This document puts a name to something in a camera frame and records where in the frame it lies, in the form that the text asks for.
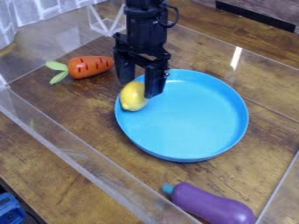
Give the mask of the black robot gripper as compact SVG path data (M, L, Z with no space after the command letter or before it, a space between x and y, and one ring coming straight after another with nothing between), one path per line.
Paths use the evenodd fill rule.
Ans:
M168 10L164 0L126 0L126 34L114 35L116 77L122 84L135 78L142 54L155 57L144 68L144 97L154 98L164 91L170 53L167 41Z

